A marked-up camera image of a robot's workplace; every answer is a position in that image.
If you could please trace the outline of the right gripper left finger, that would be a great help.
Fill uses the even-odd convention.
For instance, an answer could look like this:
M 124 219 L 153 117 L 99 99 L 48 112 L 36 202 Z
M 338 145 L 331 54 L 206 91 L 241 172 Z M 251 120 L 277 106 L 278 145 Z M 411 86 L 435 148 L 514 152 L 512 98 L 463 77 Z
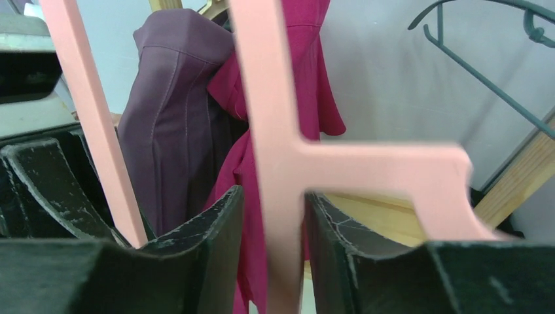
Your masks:
M 231 313 L 243 189 L 138 250 L 104 240 L 1 241 L 2 313 Z

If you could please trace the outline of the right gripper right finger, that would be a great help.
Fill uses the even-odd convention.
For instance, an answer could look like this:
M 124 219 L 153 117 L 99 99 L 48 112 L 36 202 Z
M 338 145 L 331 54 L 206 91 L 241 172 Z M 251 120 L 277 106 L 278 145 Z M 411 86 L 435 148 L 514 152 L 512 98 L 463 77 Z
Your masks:
M 553 313 L 554 247 L 427 241 L 405 247 L 324 195 L 306 195 L 318 313 Z

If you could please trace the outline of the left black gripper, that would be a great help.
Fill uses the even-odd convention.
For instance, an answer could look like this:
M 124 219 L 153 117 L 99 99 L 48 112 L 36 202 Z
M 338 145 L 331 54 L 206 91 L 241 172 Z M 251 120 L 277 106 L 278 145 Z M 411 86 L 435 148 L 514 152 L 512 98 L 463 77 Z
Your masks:
M 1 147 L 1 235 L 9 238 L 147 241 L 154 234 L 141 214 L 126 171 L 116 131 L 77 12 L 65 12 L 51 28 L 39 18 L 1 16 L 2 55 L 30 56 L 40 40 L 50 49 L 39 59 L 69 71 L 77 106 L 86 110 L 85 128 Z

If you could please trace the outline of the pink plastic hanger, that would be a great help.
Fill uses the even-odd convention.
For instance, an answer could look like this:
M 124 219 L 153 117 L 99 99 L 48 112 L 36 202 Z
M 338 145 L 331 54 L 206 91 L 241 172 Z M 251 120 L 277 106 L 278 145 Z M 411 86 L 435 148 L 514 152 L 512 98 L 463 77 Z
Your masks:
M 230 1 L 229 6 L 257 163 L 269 313 L 300 311 L 306 190 L 399 192 L 412 200 L 429 239 L 501 239 L 469 204 L 471 161 L 461 147 L 305 140 L 281 3 Z M 42 1 L 41 7 L 114 223 L 140 247 L 147 240 L 145 230 L 78 5 Z

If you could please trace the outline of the blue-grey plastic hanger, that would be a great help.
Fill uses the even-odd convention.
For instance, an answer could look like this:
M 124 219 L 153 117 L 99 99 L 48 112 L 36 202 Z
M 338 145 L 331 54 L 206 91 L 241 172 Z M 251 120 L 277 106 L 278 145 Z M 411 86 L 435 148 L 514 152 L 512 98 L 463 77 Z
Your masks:
M 554 138 L 554 2 L 419 1 L 408 30 L 469 78 L 469 141 Z

